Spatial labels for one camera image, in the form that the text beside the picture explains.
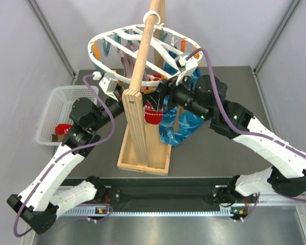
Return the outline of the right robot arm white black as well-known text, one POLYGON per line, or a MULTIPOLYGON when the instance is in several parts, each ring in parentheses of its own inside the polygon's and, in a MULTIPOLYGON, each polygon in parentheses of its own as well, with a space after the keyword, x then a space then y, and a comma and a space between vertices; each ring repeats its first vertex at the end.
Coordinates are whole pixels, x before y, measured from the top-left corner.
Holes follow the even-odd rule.
POLYGON ((163 79, 144 98, 156 111, 181 106, 210 121, 210 129, 215 133, 250 148, 271 164, 254 174, 234 176, 226 188, 232 201, 268 191, 296 199, 306 191, 306 152, 269 131, 241 104, 227 100, 226 92, 227 85, 215 76, 203 75, 195 83, 186 76, 180 84, 163 79))

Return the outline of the brown sock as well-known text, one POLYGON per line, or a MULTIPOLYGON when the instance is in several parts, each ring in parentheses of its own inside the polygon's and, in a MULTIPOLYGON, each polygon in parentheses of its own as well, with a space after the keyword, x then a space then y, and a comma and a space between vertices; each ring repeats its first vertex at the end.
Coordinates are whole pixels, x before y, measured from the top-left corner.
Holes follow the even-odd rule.
POLYGON ((177 107, 177 112, 176 112, 176 116, 175 116, 175 122, 174 122, 174 125, 173 125, 173 129, 174 129, 175 133, 177 133, 178 130, 179 130, 179 117, 184 112, 185 112, 185 110, 182 107, 180 107, 180 106, 177 107))
POLYGON ((62 142, 64 139, 65 135, 60 135, 60 134, 52 134, 52 142, 62 142))

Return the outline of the red santa christmas sock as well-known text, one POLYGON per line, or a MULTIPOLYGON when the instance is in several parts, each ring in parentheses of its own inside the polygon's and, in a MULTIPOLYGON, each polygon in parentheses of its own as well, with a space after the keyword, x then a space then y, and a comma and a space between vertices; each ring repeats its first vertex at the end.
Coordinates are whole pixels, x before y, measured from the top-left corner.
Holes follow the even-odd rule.
MULTIPOLYGON (((159 81, 164 78, 160 74, 153 74, 149 76, 149 81, 159 81)), ((163 118, 163 109, 156 111, 150 102, 146 102, 144 105, 144 118, 146 123, 151 125, 158 125, 163 118)))

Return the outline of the mauve cloth on hanger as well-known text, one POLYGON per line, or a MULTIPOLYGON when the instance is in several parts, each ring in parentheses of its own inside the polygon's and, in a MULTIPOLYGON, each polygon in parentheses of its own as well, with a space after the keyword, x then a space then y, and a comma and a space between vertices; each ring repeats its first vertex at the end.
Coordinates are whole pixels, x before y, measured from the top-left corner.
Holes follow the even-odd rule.
MULTIPOLYGON (((139 49, 139 43, 138 42, 132 42, 132 44, 129 44, 128 42, 124 46, 128 50, 135 52, 139 49)), ((133 70, 135 67, 136 59, 133 58, 132 56, 126 54, 124 51, 118 49, 117 53, 120 57, 121 64, 123 66, 123 73, 124 77, 126 78, 131 78, 133 74, 133 70)))

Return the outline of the wooden drying rack stand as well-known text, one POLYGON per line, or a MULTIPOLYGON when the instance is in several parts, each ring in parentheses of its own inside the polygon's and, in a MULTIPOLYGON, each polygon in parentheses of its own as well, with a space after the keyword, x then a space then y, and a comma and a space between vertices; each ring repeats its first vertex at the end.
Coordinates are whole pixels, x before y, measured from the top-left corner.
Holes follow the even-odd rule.
POLYGON ((167 176, 171 155, 171 145, 160 142, 159 127, 146 124, 144 120, 143 97, 140 92, 141 79, 146 67, 150 41, 158 16, 150 14, 144 22, 143 37, 138 58, 128 89, 123 92, 122 102, 127 119, 127 127, 120 149, 117 167, 159 176, 167 176))

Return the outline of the blue patterned cloth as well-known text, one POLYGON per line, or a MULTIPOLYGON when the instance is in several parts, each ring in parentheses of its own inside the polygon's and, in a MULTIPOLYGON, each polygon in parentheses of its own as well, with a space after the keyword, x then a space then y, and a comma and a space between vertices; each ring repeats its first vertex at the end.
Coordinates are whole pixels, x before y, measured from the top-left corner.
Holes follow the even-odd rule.
POLYGON ((185 111, 179 117, 179 129, 175 133, 173 125, 177 107, 167 109, 168 99, 168 96, 164 99, 163 118, 159 123, 159 136, 162 143, 176 147, 194 133, 202 125, 204 120, 189 111, 185 111))

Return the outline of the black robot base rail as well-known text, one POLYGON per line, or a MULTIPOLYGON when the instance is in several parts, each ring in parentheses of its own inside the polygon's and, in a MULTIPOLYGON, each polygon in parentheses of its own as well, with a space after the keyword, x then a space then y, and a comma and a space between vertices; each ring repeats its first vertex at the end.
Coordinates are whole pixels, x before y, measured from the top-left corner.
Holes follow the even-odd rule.
POLYGON ((98 194, 89 204, 109 204, 114 212, 204 212, 232 204, 254 203, 257 193, 244 197, 228 188, 231 178, 99 178, 98 194))

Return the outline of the white perforated plastic basket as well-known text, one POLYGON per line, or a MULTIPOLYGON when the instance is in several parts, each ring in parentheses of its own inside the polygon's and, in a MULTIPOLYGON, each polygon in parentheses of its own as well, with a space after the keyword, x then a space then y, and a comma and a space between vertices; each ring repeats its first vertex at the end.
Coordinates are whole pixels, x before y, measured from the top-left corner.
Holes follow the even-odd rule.
POLYGON ((69 114, 73 103, 81 97, 87 97, 97 103, 94 94, 85 85, 60 86, 51 92, 35 136, 39 145, 59 145, 58 142, 52 141, 55 128, 59 124, 73 124, 69 114))

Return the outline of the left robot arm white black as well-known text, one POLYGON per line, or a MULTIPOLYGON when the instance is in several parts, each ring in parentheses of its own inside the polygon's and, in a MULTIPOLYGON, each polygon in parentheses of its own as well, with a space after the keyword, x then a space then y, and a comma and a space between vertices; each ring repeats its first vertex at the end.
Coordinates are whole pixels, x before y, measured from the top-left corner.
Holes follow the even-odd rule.
POLYGON ((96 131, 107 123, 115 126, 114 119, 124 112, 122 93, 123 88, 117 85, 112 97, 105 101, 96 98, 100 106, 87 97, 74 101, 69 115, 73 125, 54 156, 24 191, 7 199, 7 204, 17 213, 16 221, 23 219, 31 230, 43 234, 62 214, 85 202, 102 203, 104 211, 109 210, 108 191, 98 177, 90 176, 60 194, 56 190, 95 146, 110 139, 101 139, 96 131))

